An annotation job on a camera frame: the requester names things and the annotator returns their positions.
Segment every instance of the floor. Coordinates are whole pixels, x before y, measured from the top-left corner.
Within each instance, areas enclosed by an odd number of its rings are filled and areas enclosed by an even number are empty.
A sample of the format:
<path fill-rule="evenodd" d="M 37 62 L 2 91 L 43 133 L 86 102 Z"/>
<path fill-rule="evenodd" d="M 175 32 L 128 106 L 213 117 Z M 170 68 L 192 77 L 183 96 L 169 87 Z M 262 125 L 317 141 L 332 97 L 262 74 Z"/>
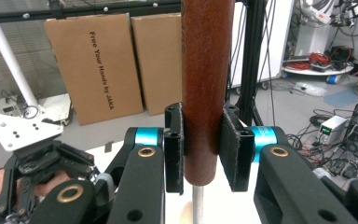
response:
<path fill-rule="evenodd" d="M 310 124 L 309 119 L 314 115 L 314 109 L 329 112 L 333 112 L 335 109 L 352 111 L 358 103 L 355 93 L 358 77 L 345 76 L 341 78 L 340 83 L 334 85 L 326 84 L 325 79 L 326 77 L 287 75 L 272 80 L 268 90 L 259 89 L 255 102 L 264 124 L 266 126 L 275 124 L 286 133 L 297 134 Z M 316 89 L 326 90 L 326 94 L 325 96 L 311 96 L 297 91 L 296 88 L 293 89 L 293 86 L 298 82 L 306 83 Z M 340 95 L 343 93 L 352 94 L 354 97 L 349 101 L 348 97 L 340 99 Z M 232 91 L 231 103 L 235 104 L 238 97 L 238 94 Z M 345 118 L 351 116 L 351 112 L 348 111 L 339 110 L 337 113 Z M 129 127 L 163 126 L 163 115 L 149 117 L 147 112 L 85 126 L 79 126 L 76 116 L 74 116 L 59 139 L 70 146 L 86 150 L 103 146 L 110 141 L 122 141 Z M 0 167 L 9 157 L 10 153 L 5 152 L 0 146 Z"/>

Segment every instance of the wire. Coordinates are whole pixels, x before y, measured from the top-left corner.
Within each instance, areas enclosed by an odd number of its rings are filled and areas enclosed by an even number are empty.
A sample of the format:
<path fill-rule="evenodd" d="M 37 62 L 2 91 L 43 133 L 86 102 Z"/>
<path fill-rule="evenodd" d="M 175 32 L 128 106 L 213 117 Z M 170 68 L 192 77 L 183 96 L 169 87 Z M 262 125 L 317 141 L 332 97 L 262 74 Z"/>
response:
<path fill-rule="evenodd" d="M 28 117 L 29 116 L 29 109 L 30 108 L 34 108 L 34 109 L 36 109 L 36 112 L 34 113 L 34 115 L 33 116 L 31 116 L 31 117 Z M 27 105 L 25 108 L 24 108 L 24 113 L 23 113 L 23 117 L 25 118 L 25 119 L 33 119 L 33 118 L 35 118 L 36 116 L 37 116 L 37 114 L 39 113 L 39 108 L 37 107 L 37 106 L 34 106 L 34 105 Z"/>
<path fill-rule="evenodd" d="M 319 128 L 321 127 L 322 123 L 325 121 L 331 119 L 331 116 L 325 116 L 325 115 L 314 115 L 310 117 L 310 123 L 315 127 Z"/>
<path fill-rule="evenodd" d="M 310 63 L 292 62 L 292 63 L 286 63 L 285 67 L 289 67 L 295 70 L 307 70 L 310 69 Z"/>
<path fill-rule="evenodd" d="M 297 135 L 287 134 L 286 137 L 287 137 L 287 140 L 289 141 L 289 143 L 292 143 L 292 147 L 295 150 L 301 150 L 302 149 L 303 145 L 301 143 L 301 139 Z"/>
<path fill-rule="evenodd" d="M 330 64 L 330 59 L 325 54 L 309 53 L 308 58 L 310 60 L 310 63 Z"/>
<path fill-rule="evenodd" d="M 237 70 L 238 59 L 240 57 L 240 49 L 241 49 L 243 31 L 245 29 L 245 18 L 244 18 L 244 16 L 242 16 L 244 9 L 245 9 L 245 4 L 243 4 L 242 8 L 241 8 L 240 22 L 238 25 L 237 43 L 235 45 L 234 51 L 232 52 L 232 57 L 230 58 L 230 63 L 229 63 L 229 66 L 231 67 L 232 62 L 234 60 L 234 56 L 235 56 L 236 59 L 235 59 L 234 70 L 231 71 L 232 77 L 228 84 L 230 89 L 232 88 L 232 85 L 234 83 L 235 71 Z"/>
<path fill-rule="evenodd" d="M 272 11 L 272 22 L 271 22 L 271 32 L 272 32 L 272 27 L 274 24 L 274 18 L 275 18 L 275 8 L 276 8 L 276 0 L 273 1 L 274 4 L 274 9 Z M 270 63 L 270 57 L 269 57 L 269 41 L 270 41 L 270 35 L 268 35 L 268 43 L 267 43 L 267 54 L 268 55 L 268 80 L 269 83 L 272 82 L 272 75 L 271 75 L 271 63 Z M 272 88 L 270 88 L 270 95 L 271 95 L 271 106 L 272 106 L 272 123 L 275 126 L 275 105 L 274 105 L 274 96 L 273 96 L 273 91 Z"/>
<path fill-rule="evenodd" d="M 317 111 L 320 111 L 320 112 L 324 112 L 328 115 L 325 115 L 325 116 L 329 116 L 329 115 L 336 115 L 334 112 L 330 112 L 330 111 L 327 111 L 327 110 L 322 110 L 322 109 L 313 109 L 312 112 L 315 114 L 315 115 L 323 115 L 323 114 L 320 114 L 318 113 Z"/>
<path fill-rule="evenodd" d="M 355 129 L 356 127 L 358 127 L 358 124 L 357 124 L 357 123 L 356 123 L 355 125 L 353 125 L 351 131 L 350 131 L 350 132 L 348 133 L 348 135 L 347 135 L 347 139 L 353 134 L 353 131 L 354 131 L 354 129 Z"/>
<path fill-rule="evenodd" d="M 330 45 L 329 45 L 328 49 L 331 49 L 331 48 L 333 47 L 333 43 L 334 43 L 334 41 L 336 40 L 336 37 L 337 37 L 338 31 L 339 31 L 339 29 L 337 28 L 337 29 L 336 29 L 336 33 L 334 34 L 333 39 L 331 40 L 331 42 L 330 42 Z"/>
<path fill-rule="evenodd" d="M 352 49 L 348 46 L 334 47 L 334 50 L 330 53 L 332 61 L 342 61 L 347 63 L 352 56 Z"/>

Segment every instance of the brown wooden rod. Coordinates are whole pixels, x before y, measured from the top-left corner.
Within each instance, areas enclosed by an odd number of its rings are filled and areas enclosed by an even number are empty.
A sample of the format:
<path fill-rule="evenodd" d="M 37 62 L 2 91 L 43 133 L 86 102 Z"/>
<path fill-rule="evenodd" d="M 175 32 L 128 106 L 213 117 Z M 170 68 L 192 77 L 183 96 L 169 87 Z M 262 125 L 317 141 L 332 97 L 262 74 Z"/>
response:
<path fill-rule="evenodd" d="M 214 179 L 235 0 L 182 0 L 185 178 Z"/>

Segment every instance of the screw hole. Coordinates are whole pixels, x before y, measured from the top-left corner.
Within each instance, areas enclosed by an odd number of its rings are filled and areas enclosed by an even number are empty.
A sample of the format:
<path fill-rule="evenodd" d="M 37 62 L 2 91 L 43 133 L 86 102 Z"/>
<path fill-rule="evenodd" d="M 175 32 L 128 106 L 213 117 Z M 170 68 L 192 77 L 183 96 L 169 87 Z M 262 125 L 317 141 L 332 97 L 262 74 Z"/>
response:
<path fill-rule="evenodd" d="M 289 152 L 280 147 L 273 147 L 270 152 L 278 157 L 287 157 Z"/>
<path fill-rule="evenodd" d="M 246 130 L 245 130 L 245 131 L 240 131 L 240 134 L 241 134 L 241 135 L 247 135 L 247 134 L 249 134 L 249 132 L 246 131 Z"/>
<path fill-rule="evenodd" d="M 329 212 L 327 210 L 319 210 L 318 214 L 319 214 L 319 216 L 321 216 L 326 221 L 329 221 L 329 222 L 336 222 L 337 221 L 336 216 L 333 213 L 331 213 L 331 212 Z"/>
<path fill-rule="evenodd" d="M 170 133 L 170 137 L 177 137 L 177 136 L 178 136 L 178 133 L 176 133 L 176 132 Z"/>
<path fill-rule="evenodd" d="M 127 220 L 136 222 L 142 219 L 142 211 L 138 209 L 130 210 L 130 212 L 127 214 Z"/>
<path fill-rule="evenodd" d="M 63 198 L 72 198 L 77 194 L 78 190 L 77 189 L 68 189 L 67 191 L 65 191 L 62 195 Z"/>

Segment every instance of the black cable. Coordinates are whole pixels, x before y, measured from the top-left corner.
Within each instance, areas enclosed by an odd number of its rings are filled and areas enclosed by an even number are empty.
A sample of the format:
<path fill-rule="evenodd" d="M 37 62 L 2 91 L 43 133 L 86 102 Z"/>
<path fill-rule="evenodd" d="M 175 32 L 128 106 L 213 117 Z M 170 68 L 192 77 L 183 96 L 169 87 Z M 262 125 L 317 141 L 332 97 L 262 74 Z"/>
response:
<path fill-rule="evenodd" d="M 336 115 L 336 111 L 343 111 L 343 112 L 350 112 L 350 113 L 353 113 L 353 110 L 346 110 L 346 109 L 334 109 L 333 110 L 333 113 Z"/>
<path fill-rule="evenodd" d="M 352 55 L 354 55 L 354 50 L 355 50 L 353 33 L 354 33 L 354 30 L 356 30 L 356 27 L 357 27 L 357 25 L 354 25 L 354 28 L 353 28 L 353 30 L 352 30 L 352 32 L 351 32 L 351 42 L 352 42 L 352 52 L 351 52 L 351 54 L 352 54 Z"/>
<path fill-rule="evenodd" d="M 232 65 L 232 61 L 234 59 L 234 55 L 236 57 L 236 60 L 235 60 L 235 65 L 234 65 L 234 70 L 231 71 L 231 74 L 232 74 L 232 77 L 231 77 L 231 80 L 230 80 L 230 86 L 229 88 L 231 89 L 232 88 L 232 85 L 234 83 L 234 77 L 235 77 L 235 71 L 237 70 L 237 65 L 238 65 L 238 59 L 240 57 L 240 49 L 241 49 L 241 43 L 242 43 L 242 37 L 243 37 L 243 31 L 245 29 L 245 17 L 243 16 L 242 18 L 242 14 L 243 14 L 243 11 L 245 9 L 245 4 L 242 5 L 242 9 L 241 9 L 241 14 L 240 14 L 240 22 L 239 22 L 239 25 L 238 25 L 238 34 L 237 34 L 237 43 L 236 43 L 236 46 L 235 46 L 235 49 L 234 49 L 234 52 L 232 54 L 232 57 L 230 57 L 230 65 Z"/>
<path fill-rule="evenodd" d="M 303 135 L 305 135 L 305 134 L 309 134 L 309 133 L 314 133 L 314 132 L 318 132 L 319 130 L 312 130 L 312 131 L 309 131 L 309 132 L 307 132 L 307 133 L 303 133 Z"/>
<path fill-rule="evenodd" d="M 333 37 L 333 39 L 331 40 L 331 43 L 330 43 L 330 45 L 329 45 L 329 47 L 328 47 L 328 50 L 330 50 L 332 47 L 333 47 L 333 43 L 334 43 L 334 40 L 336 40 L 336 37 L 337 37 L 337 34 L 338 34 L 338 28 L 336 29 L 336 33 L 334 34 L 334 37 Z"/>
<path fill-rule="evenodd" d="M 271 74 L 271 63 L 269 60 L 269 42 L 270 42 L 270 38 L 271 38 L 273 23 L 275 21 L 275 10 L 276 10 L 276 0 L 273 0 L 272 2 L 270 2 L 268 13 L 265 13 L 265 15 L 264 15 L 265 26 L 264 26 L 264 31 L 263 31 L 262 36 L 263 36 L 263 39 L 265 38 L 265 36 L 267 36 L 267 49 L 266 49 L 266 55 L 264 57 L 263 65 L 262 65 L 261 71 L 260 71 L 260 77 L 258 78 L 258 81 L 257 81 L 257 83 L 260 83 L 261 77 L 264 72 L 264 68 L 267 63 L 268 64 L 268 81 L 269 81 L 269 85 L 270 85 L 270 95 L 271 95 L 272 123 L 274 126 L 275 126 L 275 105 L 274 105 L 274 97 L 273 97 L 273 92 L 272 92 L 272 87 L 271 87 L 272 74 Z M 270 27 L 269 27 L 269 17 L 272 17 Z M 259 89 L 259 87 L 257 87 L 255 89 L 255 96 L 257 96 L 258 89 Z"/>
<path fill-rule="evenodd" d="M 34 113 L 33 116 L 31 117 L 27 117 L 29 115 L 29 112 L 28 112 L 28 109 L 29 108 L 35 108 L 36 109 L 36 112 Z M 39 113 L 39 108 L 37 106 L 34 106 L 34 105 L 27 105 L 25 108 L 24 108 L 24 113 L 23 113 L 23 117 L 25 119 L 33 119 L 37 116 L 37 114 Z"/>
<path fill-rule="evenodd" d="M 323 109 L 313 109 L 312 112 L 315 114 L 315 115 L 325 115 L 325 116 L 334 116 L 336 115 L 335 113 L 333 112 L 330 112 L 330 111 L 327 111 L 327 110 L 323 110 Z"/>
<path fill-rule="evenodd" d="M 229 103 L 230 102 L 230 97 L 231 94 L 229 92 L 229 90 L 231 89 L 230 87 L 232 86 L 231 83 L 231 61 L 228 60 L 228 67 L 227 67 L 227 77 L 226 77 L 226 96 L 225 96 L 225 103 Z"/>
<path fill-rule="evenodd" d="M 310 117 L 310 123 L 315 127 L 315 128 L 319 128 L 321 127 L 322 123 L 324 123 L 325 121 L 331 119 L 332 117 L 330 116 L 325 116 L 325 115 L 314 115 L 312 117 Z"/>
<path fill-rule="evenodd" d="M 301 143 L 301 139 L 298 136 L 294 134 L 287 134 L 286 137 L 287 137 L 287 141 L 291 143 L 293 149 L 297 151 L 302 149 L 303 145 Z"/>
<path fill-rule="evenodd" d="M 308 131 L 308 129 L 310 128 L 311 125 L 312 125 L 312 124 L 310 123 L 306 128 L 301 129 L 301 130 L 297 133 L 297 136 L 298 136 L 299 139 L 301 139 L 301 138 L 304 136 L 304 134 L 307 134 L 307 131 Z"/>

